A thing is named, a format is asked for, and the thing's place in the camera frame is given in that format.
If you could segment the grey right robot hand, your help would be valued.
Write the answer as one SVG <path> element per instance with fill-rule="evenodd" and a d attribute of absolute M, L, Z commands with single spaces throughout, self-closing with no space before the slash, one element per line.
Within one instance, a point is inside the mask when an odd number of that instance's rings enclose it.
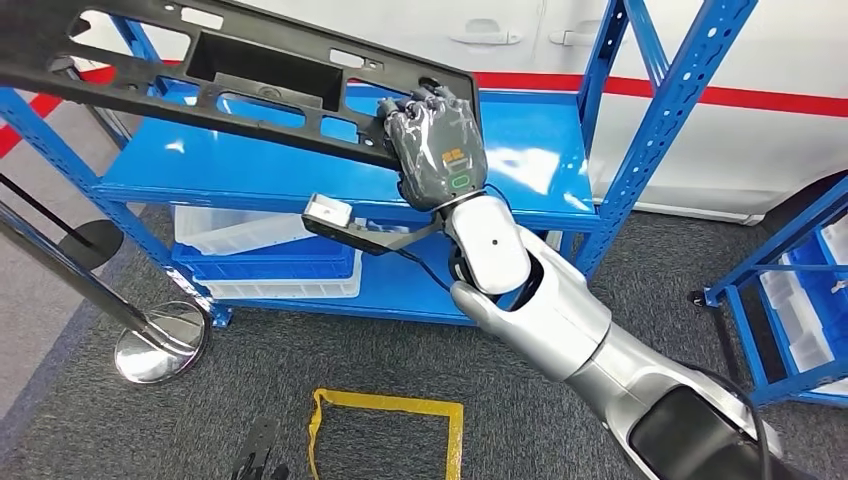
<path fill-rule="evenodd" d="M 432 211 L 482 189 L 488 164 L 472 105 L 443 85 L 378 102 L 386 145 L 400 166 L 399 193 Z"/>

